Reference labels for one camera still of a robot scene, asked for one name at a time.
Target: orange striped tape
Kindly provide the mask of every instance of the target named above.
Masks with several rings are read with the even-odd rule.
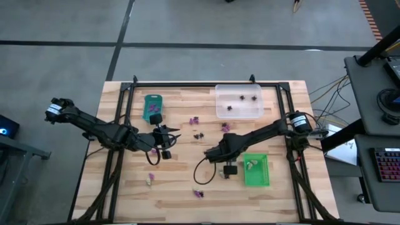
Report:
[[[360,2],[361,9],[364,11],[364,15],[367,18],[369,27],[371,28],[371,31],[374,34],[375,39],[377,41],[382,40],[381,32],[379,31],[378,27],[376,26],[375,20],[373,18],[373,15],[371,15],[371,12],[369,11],[367,3],[365,2],[365,0],[358,0],[358,1]]]

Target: black floor line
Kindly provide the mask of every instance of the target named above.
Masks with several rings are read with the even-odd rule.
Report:
[[[265,45],[265,44],[184,44],[184,43],[146,43],[146,42],[126,42],[123,47],[135,48],[176,48],[176,49],[255,49],[255,50],[311,50],[322,51],[368,51],[369,47],[351,46],[290,46],[290,45]]]
[[[131,12],[132,12],[134,2],[135,2],[135,0],[129,0],[129,3],[127,5],[124,21],[122,22],[121,30],[119,32],[117,45],[115,47],[114,54],[112,54],[110,66],[108,67],[106,81],[113,80],[115,68],[116,68],[117,62],[118,62],[119,53],[121,52],[121,48],[122,48],[123,41],[124,41],[125,34],[126,34],[126,29],[128,28],[129,19],[131,18]]]
[[[87,42],[87,41],[2,41],[0,45],[15,46],[79,46],[79,47],[114,47],[116,42]]]

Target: white paper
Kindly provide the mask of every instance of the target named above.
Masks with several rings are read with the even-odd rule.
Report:
[[[339,128],[337,126],[333,126],[331,124],[327,125],[327,129],[329,131],[328,136],[331,136],[334,133],[341,130],[341,128]],[[356,142],[353,139],[353,140],[348,141],[338,147],[335,147],[334,149],[332,149],[326,153],[326,157],[357,166]]]

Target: white object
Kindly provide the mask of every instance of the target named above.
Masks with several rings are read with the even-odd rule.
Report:
[[[264,114],[263,90],[258,84],[218,84],[215,92],[220,119],[257,119]]]
[[[327,125],[327,129],[329,131],[328,136],[331,136],[334,133],[341,130],[341,128],[339,128],[337,126],[333,126],[331,124]],[[326,157],[357,166],[356,142],[353,139],[353,140],[348,141],[338,147],[335,147],[334,149],[332,149],[326,153]]]

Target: dark teal tray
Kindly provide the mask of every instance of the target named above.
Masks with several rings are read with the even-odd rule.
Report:
[[[150,111],[150,106],[155,105],[154,108],[159,108],[158,112]],[[144,97],[143,119],[149,122],[149,118],[153,114],[163,114],[163,97],[159,94],[148,94]]]

